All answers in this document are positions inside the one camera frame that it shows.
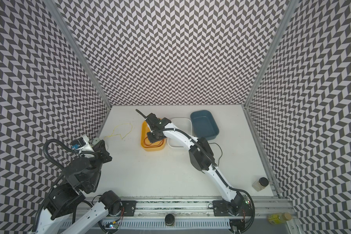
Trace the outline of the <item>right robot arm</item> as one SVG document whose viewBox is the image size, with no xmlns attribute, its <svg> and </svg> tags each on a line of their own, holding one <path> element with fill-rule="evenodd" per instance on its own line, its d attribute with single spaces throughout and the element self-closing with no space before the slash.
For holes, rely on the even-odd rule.
<svg viewBox="0 0 351 234">
<path fill-rule="evenodd" d="M 150 129 L 146 134 L 151 143 L 169 138 L 175 140 L 183 148 L 188 150 L 192 166 L 204 173 L 212 181 L 226 204 L 230 215 L 247 214 L 252 218 L 255 217 L 255 207 L 252 197 L 247 191 L 232 187 L 220 171 L 213 151 L 204 137 L 197 138 L 187 134 L 167 118 L 159 119 L 153 113 L 146 116 L 138 109 L 136 112 L 145 119 Z"/>
</svg>

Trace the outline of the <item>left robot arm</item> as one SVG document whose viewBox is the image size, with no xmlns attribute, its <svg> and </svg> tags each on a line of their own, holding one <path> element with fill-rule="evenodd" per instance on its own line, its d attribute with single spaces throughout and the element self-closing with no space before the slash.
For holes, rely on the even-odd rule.
<svg viewBox="0 0 351 234">
<path fill-rule="evenodd" d="M 67 166 L 61 165 L 49 153 L 52 143 L 76 154 L 76 158 Z M 86 194 L 97 190 L 103 164 L 112 161 L 105 141 L 98 139 L 90 144 L 89 138 L 82 136 L 67 146 L 58 139 L 50 139 L 43 146 L 43 155 L 61 170 L 61 175 L 39 206 L 31 233 L 56 234 L 71 216 L 72 224 L 64 231 L 66 234 L 85 234 L 95 224 L 105 234 L 115 234 L 124 218 L 121 198 L 110 190 L 100 195 L 95 203 L 86 200 Z"/>
</svg>

